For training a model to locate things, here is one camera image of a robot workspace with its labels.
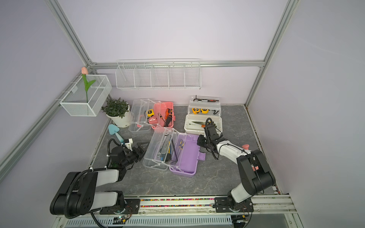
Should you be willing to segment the purple toolbox with clear lid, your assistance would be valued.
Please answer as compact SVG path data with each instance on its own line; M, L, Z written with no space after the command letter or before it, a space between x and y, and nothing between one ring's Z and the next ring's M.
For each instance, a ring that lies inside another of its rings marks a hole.
M165 154L157 157L163 136L168 133ZM144 155L143 166L160 171L169 170L173 174L193 177L199 161L205 161L206 154L197 145L198 135L180 133L174 128L157 127Z

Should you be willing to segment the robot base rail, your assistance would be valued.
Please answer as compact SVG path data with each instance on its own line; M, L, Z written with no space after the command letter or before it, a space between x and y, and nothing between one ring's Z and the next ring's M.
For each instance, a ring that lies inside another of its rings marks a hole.
M289 228L301 228L302 222L289 195L258 195L230 209L227 196L127 197L127 207L104 208L94 216L74 219L57 216L54 228L165 228L199 225L227 225L246 228L261 215L284 218Z

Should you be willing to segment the white toolbox with clear lid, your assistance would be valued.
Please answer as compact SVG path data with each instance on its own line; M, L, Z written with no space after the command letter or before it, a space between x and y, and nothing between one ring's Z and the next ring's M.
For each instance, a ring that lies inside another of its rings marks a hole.
M215 99L219 100L219 102L197 102L193 101L195 98L199 99ZM198 114L193 114L192 109L199 108L201 109L209 109L208 114L202 114L201 111ZM222 118L221 118L221 103L220 98L218 97L204 97L204 96L191 96L189 101L187 115L185 117L184 130L187 134L192 135L205 135L203 125L208 118L211 118L215 126L223 132L222 129Z

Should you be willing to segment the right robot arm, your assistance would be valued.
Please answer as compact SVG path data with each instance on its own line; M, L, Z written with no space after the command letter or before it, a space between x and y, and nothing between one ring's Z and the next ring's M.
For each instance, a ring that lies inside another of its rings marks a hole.
M205 148L216 160L223 156L238 167L240 184L229 191L222 205L216 203L216 208L240 211L251 197L276 185L273 171L262 151L251 151L232 144L222 133L217 133L213 123L204 125L204 135L199 135L197 145Z

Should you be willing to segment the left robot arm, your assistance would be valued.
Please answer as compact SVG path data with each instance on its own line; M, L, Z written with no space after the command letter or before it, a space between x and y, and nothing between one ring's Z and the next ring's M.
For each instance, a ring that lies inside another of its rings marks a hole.
M52 215L64 215L68 219L94 213L103 208L117 206L123 213L128 205L122 191L97 192L97 187L122 181L126 172L141 161L146 154L149 142L138 142L132 147L118 143L107 146L107 162L102 168L92 168L81 172L70 172L63 180L51 201L49 211Z

